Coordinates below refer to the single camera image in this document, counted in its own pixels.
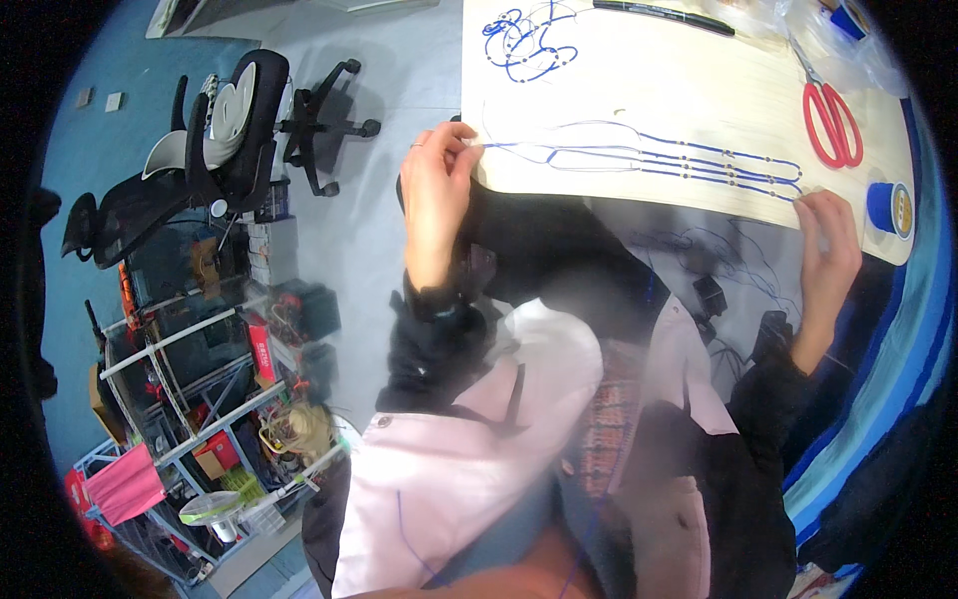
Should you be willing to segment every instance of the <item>red scissors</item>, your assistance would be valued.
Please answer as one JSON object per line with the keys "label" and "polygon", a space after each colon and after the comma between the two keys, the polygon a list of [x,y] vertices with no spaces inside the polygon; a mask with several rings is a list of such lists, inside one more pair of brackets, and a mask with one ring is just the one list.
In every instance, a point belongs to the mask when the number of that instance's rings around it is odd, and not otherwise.
{"label": "red scissors", "polygon": [[[841,99],[838,92],[825,83],[822,78],[815,73],[815,70],[811,68],[811,63],[806,58],[805,53],[802,52],[802,47],[798,45],[795,38],[791,37],[789,41],[791,42],[791,47],[795,50],[795,54],[798,55],[799,61],[802,63],[802,68],[805,69],[807,82],[805,83],[805,93],[802,95],[802,107],[805,111],[805,129],[809,132],[809,138],[811,139],[812,147],[815,148],[815,153],[818,154],[822,162],[833,169],[858,166],[861,164],[864,147],[861,145],[861,132],[858,130],[858,123],[855,122],[852,111],[849,110],[848,105]],[[811,119],[812,104],[815,104],[818,117],[825,127],[825,135],[832,144],[832,149],[835,153],[834,157],[829,156],[818,138],[815,123]],[[841,107],[842,112],[845,113],[845,120],[848,121],[849,127],[852,128],[852,135],[855,137],[855,155],[852,155],[852,149],[849,147],[848,136],[845,134],[845,125],[842,123],[841,113],[838,111],[839,107]]]}

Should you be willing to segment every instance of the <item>black marker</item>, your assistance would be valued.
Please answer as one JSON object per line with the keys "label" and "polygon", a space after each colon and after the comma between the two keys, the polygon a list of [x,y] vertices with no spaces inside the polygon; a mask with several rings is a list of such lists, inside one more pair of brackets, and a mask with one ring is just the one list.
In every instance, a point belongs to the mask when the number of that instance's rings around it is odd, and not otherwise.
{"label": "black marker", "polygon": [[693,27],[698,27],[699,29],[704,29],[705,31],[712,32],[714,34],[727,35],[729,37],[735,35],[735,30],[725,23],[707,16],[702,16],[701,14],[673,11],[672,9],[655,7],[648,4],[635,4],[634,2],[610,2],[608,0],[595,0],[595,2],[592,3],[592,6],[596,9],[635,12],[636,14],[657,16],[663,19],[679,21],[681,23],[685,23],[686,25],[692,25]]}

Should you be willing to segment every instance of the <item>green basket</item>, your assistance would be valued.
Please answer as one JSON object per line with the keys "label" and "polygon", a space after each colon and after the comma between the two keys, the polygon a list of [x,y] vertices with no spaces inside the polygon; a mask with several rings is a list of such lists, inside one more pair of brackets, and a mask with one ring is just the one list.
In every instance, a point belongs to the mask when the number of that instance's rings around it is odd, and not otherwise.
{"label": "green basket", "polygon": [[247,472],[243,466],[234,466],[226,471],[219,478],[219,483],[225,491],[236,491],[242,498],[242,502],[250,505],[260,497],[266,496],[266,491],[262,489],[260,481],[252,473]]}

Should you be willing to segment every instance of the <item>wall socket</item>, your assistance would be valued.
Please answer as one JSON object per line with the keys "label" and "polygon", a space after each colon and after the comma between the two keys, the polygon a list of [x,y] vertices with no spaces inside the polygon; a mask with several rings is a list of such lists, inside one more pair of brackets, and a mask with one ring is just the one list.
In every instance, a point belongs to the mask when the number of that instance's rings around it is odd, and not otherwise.
{"label": "wall socket", "polygon": [[120,104],[123,103],[123,92],[118,91],[115,94],[110,94],[106,97],[106,112],[116,112],[120,109]]}

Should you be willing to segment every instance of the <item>red box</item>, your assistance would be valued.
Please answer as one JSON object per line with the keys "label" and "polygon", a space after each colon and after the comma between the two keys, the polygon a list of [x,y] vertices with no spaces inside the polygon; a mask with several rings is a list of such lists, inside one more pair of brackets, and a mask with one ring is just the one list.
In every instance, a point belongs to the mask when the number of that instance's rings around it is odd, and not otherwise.
{"label": "red box", "polygon": [[256,360],[256,367],[260,376],[270,382],[276,382],[277,376],[273,367],[273,358],[269,354],[269,345],[266,343],[269,338],[266,321],[254,313],[245,314],[243,319],[249,328],[249,341],[253,345],[253,358]]}
{"label": "red box", "polygon": [[71,468],[66,476],[63,477],[63,484],[66,486],[66,496],[87,538],[101,551],[108,551],[113,547],[113,535],[111,535],[110,531],[100,524],[98,520],[86,518],[86,512],[92,507],[92,504],[90,503],[89,495],[87,495],[86,490],[83,489],[83,482],[85,481],[86,476],[83,475],[83,472],[77,472]]}
{"label": "red box", "polygon": [[236,448],[233,447],[233,444],[230,443],[230,438],[226,436],[225,430],[221,430],[210,437],[210,440],[206,442],[206,446],[194,453],[194,455],[202,455],[207,451],[213,452],[213,455],[217,457],[217,462],[219,462],[219,465],[224,470],[229,470],[240,462],[240,455],[237,453]]}

